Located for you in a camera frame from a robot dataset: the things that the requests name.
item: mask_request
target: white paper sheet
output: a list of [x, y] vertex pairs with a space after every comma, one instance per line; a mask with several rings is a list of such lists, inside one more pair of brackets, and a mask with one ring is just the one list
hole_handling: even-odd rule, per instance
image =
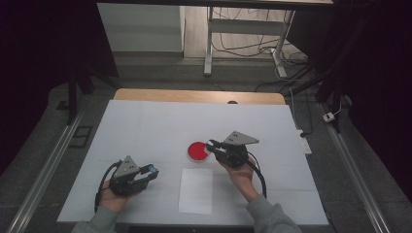
[[213, 170], [183, 169], [179, 212], [212, 214]]

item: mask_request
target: white table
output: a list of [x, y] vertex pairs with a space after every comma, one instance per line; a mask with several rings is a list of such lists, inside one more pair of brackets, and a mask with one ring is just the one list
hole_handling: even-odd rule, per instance
[[[153, 163], [159, 175], [144, 192], [129, 201], [119, 222], [253, 224], [245, 209], [246, 200], [214, 156], [202, 163], [194, 163], [187, 156], [191, 143], [209, 139], [222, 141], [233, 130], [260, 140], [249, 145], [248, 150], [260, 163], [268, 200], [279, 202], [297, 224], [327, 224], [289, 106], [123, 100], [109, 103], [58, 221], [91, 219], [94, 194], [104, 172], [112, 163], [131, 155], [140, 166]], [[183, 169], [212, 172], [212, 185], [196, 187], [212, 189], [211, 214], [179, 212]], [[261, 189], [257, 177], [254, 184]]]

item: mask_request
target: human hand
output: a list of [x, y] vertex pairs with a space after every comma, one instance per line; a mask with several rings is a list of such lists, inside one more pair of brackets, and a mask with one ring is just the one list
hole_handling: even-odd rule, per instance
[[[255, 161], [250, 156], [249, 161], [255, 165]], [[220, 161], [219, 163], [225, 168], [233, 184], [239, 189], [248, 202], [255, 200], [259, 196], [252, 184], [254, 170], [248, 164], [245, 163], [239, 168], [231, 168], [222, 164]]]
[[115, 193], [113, 193], [112, 189], [110, 189], [109, 181], [103, 183], [102, 191], [100, 193], [101, 197], [99, 205], [118, 214], [124, 209], [128, 200], [130, 200], [133, 196], [139, 194], [136, 193], [135, 195], [128, 197], [117, 196]]

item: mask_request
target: wire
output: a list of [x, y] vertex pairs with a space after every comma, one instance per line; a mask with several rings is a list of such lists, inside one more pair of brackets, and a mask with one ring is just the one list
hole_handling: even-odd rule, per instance
[[217, 14], [219, 17], [223, 17], [223, 18], [226, 18], [226, 19], [230, 19], [230, 18], [228, 18], [228, 17], [222, 16], [220, 13], [215, 12], [215, 10], [213, 10], [213, 13]]
[[238, 56], [244, 56], [244, 57], [257, 56], [257, 55], [262, 54], [265, 50], [268, 50], [268, 49], [265, 49], [265, 50], [262, 50], [262, 51], [260, 51], [260, 52], [258, 52], [258, 53], [255, 53], [255, 54], [245, 55], [245, 54], [239, 54], [239, 53], [236, 53], [236, 52], [233, 52], [233, 51], [228, 51], [228, 50], [219, 50], [219, 49], [217, 49], [217, 48], [215, 47], [215, 45], [213, 44], [213, 42], [212, 42], [212, 47], [213, 47], [216, 51], [227, 52], [227, 53], [231, 53], [231, 54], [238, 55]]
[[290, 66], [307, 65], [308, 62], [307, 62], [307, 60], [305, 60], [305, 59], [295, 59], [295, 60], [299, 60], [299, 61], [302, 61], [302, 62], [295, 62], [293, 59], [291, 59], [292, 55], [294, 55], [294, 54], [299, 54], [299, 53], [303, 53], [303, 52], [297, 51], [297, 52], [291, 53], [291, 54], [289, 55], [289, 58], [285, 58], [285, 53], [282, 51], [282, 52], [281, 52], [281, 54], [282, 54], [282, 56], [283, 56], [282, 61], [284, 61], [286, 64], [291, 63], [292, 65], [288, 64], [288, 65], [290, 65]]
[[[303, 68], [301, 68], [299, 71], [297, 71], [297, 73], [294, 74], [293, 76], [291, 76], [291, 77], [289, 77], [289, 78], [284, 78], [284, 79], [283, 79], [283, 78], [281, 78], [280, 75], [277, 73], [277, 71], [278, 71], [277, 67], [278, 67], [280, 64], [281, 64], [281, 63], [279, 63], [279, 64], [277, 64], [277, 65], [275, 66], [275, 75], [276, 75], [276, 78], [278, 78], [279, 80], [281, 80], [281, 81], [309, 81], [309, 80], [302, 80], [301, 78], [302, 78], [304, 75], [306, 75], [307, 73], [309, 73], [309, 72], [313, 69], [311, 66], [305, 65]], [[297, 75], [298, 73], [302, 72], [304, 69], [307, 69], [307, 70], [306, 70], [305, 72], [303, 72], [303, 74], [297, 76], [296, 79], [294, 79], [294, 80], [292, 79], [292, 78], [294, 78], [295, 75]]]
[[264, 181], [264, 177], [263, 177], [263, 174], [261, 173], [260, 169], [258, 169], [251, 161], [249, 161], [249, 159], [246, 160], [245, 162], [252, 169], [254, 169], [254, 171], [257, 173], [257, 176], [258, 176], [258, 178], [260, 179], [260, 182], [261, 182], [261, 189], [262, 189], [262, 192], [263, 192], [263, 196], [265, 198], [267, 198], [267, 195], [266, 195], [266, 182]]
[[[270, 10], [267, 10], [266, 21], [269, 19], [269, 12], [270, 12]], [[261, 42], [263, 41], [263, 37], [264, 37], [264, 35], [261, 35], [260, 43], [259, 43], [259, 45], [258, 45], [258, 47], [257, 47], [258, 50], [260, 50], [260, 46], [261, 46]]]
[[236, 15], [233, 19], [236, 19], [237, 16], [239, 16], [239, 14], [240, 14], [241, 11], [242, 11], [242, 8], [239, 10], [239, 12], [237, 13], [237, 15]]
[[279, 84], [279, 83], [285, 83], [285, 82], [294, 82], [294, 80], [292, 80], [294, 77], [298, 76], [299, 79], [299, 73], [302, 72], [307, 66], [301, 68], [300, 70], [298, 70], [296, 73], [294, 73], [292, 76], [290, 76], [288, 79], [283, 79], [280, 81], [275, 81], [275, 82], [271, 82], [271, 83], [262, 83], [259, 84], [257, 87], [255, 87], [255, 92], [258, 92], [258, 89], [261, 88], [264, 85], [270, 85], [270, 84]]
[[244, 46], [244, 47], [227, 48], [223, 44], [222, 33], [220, 33], [220, 34], [221, 34], [221, 44], [222, 44], [222, 47], [225, 50], [241, 50], [241, 49], [247, 49], [247, 48], [256, 47], [256, 46], [259, 46], [259, 45], [265, 45], [265, 44], [269, 44], [269, 43], [272, 43], [272, 42], [279, 41], [279, 39], [275, 39], [275, 40], [271, 40], [271, 41], [267, 41], [267, 42], [263, 42], [263, 43], [259, 43], [259, 44], [253, 44], [253, 45], [249, 45], [249, 46]]
[[121, 160], [119, 162], [116, 162], [114, 164], [112, 164], [106, 171], [106, 173], [104, 174], [102, 181], [100, 182], [99, 188], [97, 189], [97, 193], [96, 196], [94, 197], [94, 212], [97, 212], [97, 207], [99, 206], [99, 202], [100, 202], [100, 192], [106, 188], [102, 188], [103, 187], [103, 183], [106, 181], [106, 177], [109, 174], [109, 172], [114, 168], [114, 167], [119, 167], [121, 165]]
[[257, 168], [260, 170], [260, 166], [258, 165], [258, 159], [252, 153], [248, 152], [248, 154], [250, 154], [254, 158], [255, 162], [257, 163]]
[[335, 115], [339, 114], [339, 112], [341, 110], [342, 110], [342, 102], [339, 103], [339, 110], [336, 113], [334, 113], [333, 115], [335, 116]]

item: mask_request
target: red circular object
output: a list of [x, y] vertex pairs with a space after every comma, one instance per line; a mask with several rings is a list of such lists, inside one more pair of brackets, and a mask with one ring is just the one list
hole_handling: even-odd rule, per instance
[[202, 161], [208, 156], [205, 152], [205, 144], [202, 142], [192, 143], [188, 148], [188, 154], [194, 161]]

